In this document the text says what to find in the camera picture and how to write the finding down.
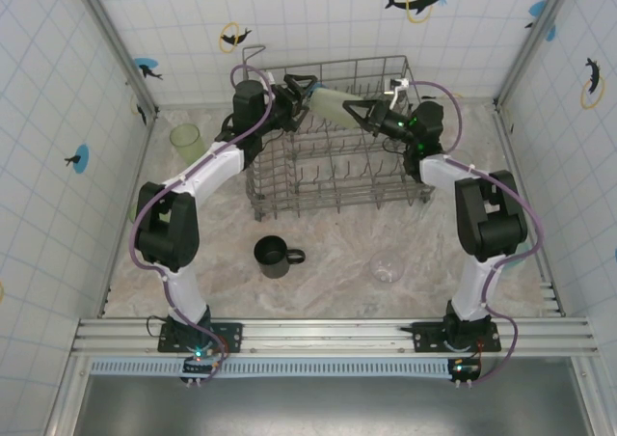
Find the pale yellow translucent cup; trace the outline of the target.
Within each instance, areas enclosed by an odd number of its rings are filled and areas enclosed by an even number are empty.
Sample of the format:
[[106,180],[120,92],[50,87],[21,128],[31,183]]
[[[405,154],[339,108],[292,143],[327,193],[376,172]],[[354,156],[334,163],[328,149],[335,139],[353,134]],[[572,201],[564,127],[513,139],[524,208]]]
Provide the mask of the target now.
[[310,95],[308,107],[315,116],[333,125],[348,129],[358,128],[351,116],[342,108],[342,102],[347,99],[358,100],[362,97],[323,87]]

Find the grey metal panel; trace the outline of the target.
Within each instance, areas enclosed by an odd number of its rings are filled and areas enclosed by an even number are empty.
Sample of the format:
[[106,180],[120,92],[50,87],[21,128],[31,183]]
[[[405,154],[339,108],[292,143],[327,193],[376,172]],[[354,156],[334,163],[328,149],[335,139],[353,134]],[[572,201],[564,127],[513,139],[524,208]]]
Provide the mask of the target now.
[[76,436],[592,436],[566,368],[421,378],[95,377]]

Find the black metal mug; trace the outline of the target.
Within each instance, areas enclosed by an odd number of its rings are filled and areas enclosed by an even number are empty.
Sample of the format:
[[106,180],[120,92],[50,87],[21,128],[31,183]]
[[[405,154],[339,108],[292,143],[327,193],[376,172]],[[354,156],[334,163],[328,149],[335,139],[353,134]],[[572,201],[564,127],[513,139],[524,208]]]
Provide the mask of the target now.
[[288,273],[291,265],[303,263],[306,253],[289,248],[279,236],[267,235],[255,244],[254,257],[262,275],[269,279],[279,279]]

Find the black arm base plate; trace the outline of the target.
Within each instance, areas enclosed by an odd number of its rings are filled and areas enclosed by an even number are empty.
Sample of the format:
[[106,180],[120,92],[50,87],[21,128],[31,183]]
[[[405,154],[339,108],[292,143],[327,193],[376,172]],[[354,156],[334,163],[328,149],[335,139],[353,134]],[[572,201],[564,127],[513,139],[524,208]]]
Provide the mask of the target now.
[[[236,322],[215,322],[209,326],[227,353],[238,353],[241,349],[243,325]],[[219,352],[219,344],[206,333],[193,327],[168,319],[161,327],[157,351],[161,353],[189,353],[200,349]]]
[[417,353],[500,352],[499,333],[491,320],[414,322],[411,333]]

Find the clear glass with base sticker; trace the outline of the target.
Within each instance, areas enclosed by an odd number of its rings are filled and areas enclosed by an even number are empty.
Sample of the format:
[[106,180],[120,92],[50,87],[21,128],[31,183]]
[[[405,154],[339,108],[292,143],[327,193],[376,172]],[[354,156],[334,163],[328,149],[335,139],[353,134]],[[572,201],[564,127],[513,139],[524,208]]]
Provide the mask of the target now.
[[405,271],[403,259],[389,250],[375,253],[370,259],[369,268],[373,277],[384,284],[398,282]]

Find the aluminium mounting rail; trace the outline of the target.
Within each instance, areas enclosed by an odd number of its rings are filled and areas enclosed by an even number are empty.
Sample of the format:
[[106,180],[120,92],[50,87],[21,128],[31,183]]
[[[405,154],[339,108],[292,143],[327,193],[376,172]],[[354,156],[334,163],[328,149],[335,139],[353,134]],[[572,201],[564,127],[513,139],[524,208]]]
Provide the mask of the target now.
[[[404,319],[242,319],[237,357],[412,356],[421,335],[407,332]],[[586,318],[520,318],[519,334],[496,321],[502,357],[512,340],[515,358],[596,357],[599,347]],[[162,322],[145,318],[102,318],[79,322],[71,347],[74,356],[154,357]]]

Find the tall green translucent tumbler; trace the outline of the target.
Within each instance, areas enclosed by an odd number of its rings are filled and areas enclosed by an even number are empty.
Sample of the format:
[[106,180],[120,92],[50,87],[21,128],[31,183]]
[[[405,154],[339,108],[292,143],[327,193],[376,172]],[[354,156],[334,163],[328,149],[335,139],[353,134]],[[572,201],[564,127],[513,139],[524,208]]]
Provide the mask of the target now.
[[199,128],[192,123],[182,123],[170,132],[170,142],[187,166],[198,161],[205,153]]

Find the aluminium corner post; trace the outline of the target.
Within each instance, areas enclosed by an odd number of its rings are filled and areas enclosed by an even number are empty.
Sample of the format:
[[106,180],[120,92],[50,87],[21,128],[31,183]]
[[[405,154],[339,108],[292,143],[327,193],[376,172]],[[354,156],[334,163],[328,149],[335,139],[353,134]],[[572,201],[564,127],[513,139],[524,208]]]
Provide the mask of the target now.
[[546,40],[550,28],[556,23],[557,15],[565,0],[545,0],[545,6],[534,20],[526,41],[516,56],[504,83],[502,84],[494,105],[500,112],[512,97],[525,72],[532,63],[534,56]]
[[104,4],[101,0],[82,0],[82,2],[120,65],[128,86],[136,96],[137,104],[142,108],[148,120],[155,120],[158,115],[158,107],[147,88],[142,73],[135,65],[121,39],[121,35],[106,12]]

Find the aluminium table side rail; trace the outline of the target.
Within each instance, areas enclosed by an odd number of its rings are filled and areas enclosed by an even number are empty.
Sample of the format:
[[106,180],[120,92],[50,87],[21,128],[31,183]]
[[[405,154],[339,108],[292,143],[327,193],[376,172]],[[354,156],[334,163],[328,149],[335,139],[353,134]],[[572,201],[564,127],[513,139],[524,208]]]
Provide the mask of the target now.
[[[510,140],[510,128],[512,125],[508,124],[509,118],[507,110],[502,108],[500,105],[494,106],[493,121],[500,146],[503,150],[504,159],[507,163],[508,169],[512,172],[515,178],[519,194],[527,201],[528,204],[532,204],[524,184],[521,167],[516,158],[512,142]],[[541,279],[540,289],[543,296],[542,313],[548,317],[563,317],[565,315],[563,305],[556,289],[545,247],[541,246],[532,258]]]
[[152,131],[156,125],[157,118],[158,114],[155,113],[150,121],[144,126],[145,134],[143,141],[140,144],[140,149],[133,154],[134,164],[129,169],[130,175],[128,176],[126,196],[124,202],[122,203],[119,228],[114,240],[113,251],[110,254],[109,263],[104,274],[104,282],[97,301],[97,310],[94,315],[95,318],[102,318],[105,314],[106,305],[108,303],[108,293],[110,292],[110,286],[113,281],[114,268],[119,257],[122,239],[125,234],[125,227],[129,221],[128,215],[132,207],[134,192],[139,181],[140,173],[143,169],[145,157],[148,151],[148,144],[151,139]]

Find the blue oval black shark sticker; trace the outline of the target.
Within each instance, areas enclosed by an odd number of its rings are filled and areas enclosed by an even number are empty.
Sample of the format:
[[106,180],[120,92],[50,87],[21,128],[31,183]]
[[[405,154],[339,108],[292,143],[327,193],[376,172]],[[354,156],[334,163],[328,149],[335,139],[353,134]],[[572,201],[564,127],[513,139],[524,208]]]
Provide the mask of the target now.
[[134,59],[134,63],[145,79],[149,77],[159,80],[163,79],[163,75],[161,73],[155,72],[155,70],[159,67],[159,63],[156,60],[146,57],[138,57]]

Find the blue patch black fin sticker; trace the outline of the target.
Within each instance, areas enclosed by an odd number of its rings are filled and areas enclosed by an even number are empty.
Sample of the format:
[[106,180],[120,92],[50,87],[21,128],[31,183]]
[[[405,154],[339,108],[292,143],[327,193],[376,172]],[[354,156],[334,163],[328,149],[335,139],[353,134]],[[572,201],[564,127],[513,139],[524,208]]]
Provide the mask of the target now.
[[[545,6],[546,6],[546,2],[544,0],[536,2],[530,6],[530,8],[528,9],[528,13],[531,16],[532,20],[524,26],[525,29],[531,29],[533,27],[533,25],[535,24],[535,21],[540,17],[541,13],[544,11]],[[556,23],[555,21],[553,21],[550,25],[549,30],[547,31],[546,41],[547,42],[553,41],[555,36],[556,36]]]

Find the circuit board with LED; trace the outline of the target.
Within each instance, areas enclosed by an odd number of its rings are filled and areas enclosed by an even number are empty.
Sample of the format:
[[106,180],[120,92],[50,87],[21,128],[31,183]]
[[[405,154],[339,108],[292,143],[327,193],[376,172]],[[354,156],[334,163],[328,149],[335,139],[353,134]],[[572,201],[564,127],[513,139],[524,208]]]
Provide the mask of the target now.
[[473,382],[481,375],[481,360],[476,357],[449,359],[447,363],[450,381],[456,388],[467,386],[471,388]]
[[224,360],[228,357],[225,348],[219,346],[205,346],[188,348],[189,356],[182,363],[182,381],[190,387],[200,387],[213,379],[221,369]]

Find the blue oval black fish sticker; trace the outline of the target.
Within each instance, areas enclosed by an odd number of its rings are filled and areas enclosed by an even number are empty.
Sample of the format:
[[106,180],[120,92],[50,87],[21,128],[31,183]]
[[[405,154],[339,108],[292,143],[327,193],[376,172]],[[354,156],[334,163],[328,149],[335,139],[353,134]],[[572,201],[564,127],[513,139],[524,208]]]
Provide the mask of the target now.
[[80,145],[74,154],[64,159],[66,166],[71,167],[77,175],[83,174],[90,161],[90,149],[86,144]]

